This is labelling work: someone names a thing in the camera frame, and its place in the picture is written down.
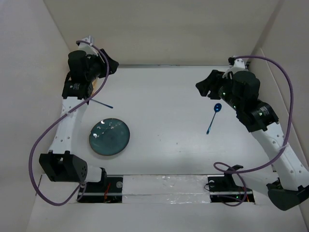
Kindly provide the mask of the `yellow car-print cloth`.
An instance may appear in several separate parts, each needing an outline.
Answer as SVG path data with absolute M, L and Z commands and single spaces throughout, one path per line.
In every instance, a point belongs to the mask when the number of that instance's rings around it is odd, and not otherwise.
M 92 94 L 91 94 L 91 95 L 93 95 L 93 94 L 95 93 L 95 91 L 96 91 L 97 82 L 98 82 L 98 79 L 97 79 L 97 78 L 92 82 L 93 91 L 92 91 Z

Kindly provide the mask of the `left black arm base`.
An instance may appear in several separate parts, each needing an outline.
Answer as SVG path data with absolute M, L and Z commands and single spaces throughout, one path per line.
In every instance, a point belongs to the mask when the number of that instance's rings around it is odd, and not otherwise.
M 110 175 L 104 183 L 88 182 L 80 187 L 77 202 L 79 203 L 122 203 L 123 176 Z

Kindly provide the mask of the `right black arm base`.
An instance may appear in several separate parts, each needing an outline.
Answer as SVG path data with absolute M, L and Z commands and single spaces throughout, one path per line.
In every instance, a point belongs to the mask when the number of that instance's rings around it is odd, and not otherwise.
M 253 191 L 247 188 L 245 196 L 244 187 L 237 186 L 230 174 L 208 175 L 205 191 L 210 194 L 211 203 L 223 203 L 235 206 L 241 201 L 255 203 Z

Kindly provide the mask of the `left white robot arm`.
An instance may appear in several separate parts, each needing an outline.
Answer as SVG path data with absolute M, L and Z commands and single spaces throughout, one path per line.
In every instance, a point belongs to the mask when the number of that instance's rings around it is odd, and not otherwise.
M 106 172 L 103 168 L 92 167 L 78 156 L 74 138 L 78 135 L 83 115 L 88 107 L 87 99 L 93 92 L 93 82 L 107 74 L 116 72 L 119 64 L 111 59 L 104 49 L 98 55 L 83 50 L 70 52 L 68 72 L 62 91 L 62 113 L 55 138 L 39 163 L 53 182 L 91 182 L 96 191 L 107 187 Z

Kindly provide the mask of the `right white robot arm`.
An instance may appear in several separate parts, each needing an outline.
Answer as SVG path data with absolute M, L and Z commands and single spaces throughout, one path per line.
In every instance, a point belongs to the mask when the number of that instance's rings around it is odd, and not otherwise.
M 276 173 L 267 176 L 262 171 L 232 174 L 241 169 L 235 165 L 227 169 L 224 187 L 235 190 L 247 187 L 269 197 L 280 210 L 287 211 L 309 198 L 309 172 L 302 165 L 291 146 L 285 143 L 288 134 L 283 133 L 279 118 L 272 107 L 259 100 L 260 81 L 249 71 L 225 75 L 213 70 L 203 81 L 196 83 L 202 97 L 222 99 L 235 111 L 237 119 L 257 140 L 270 160 L 280 151 L 283 153 L 273 162 Z

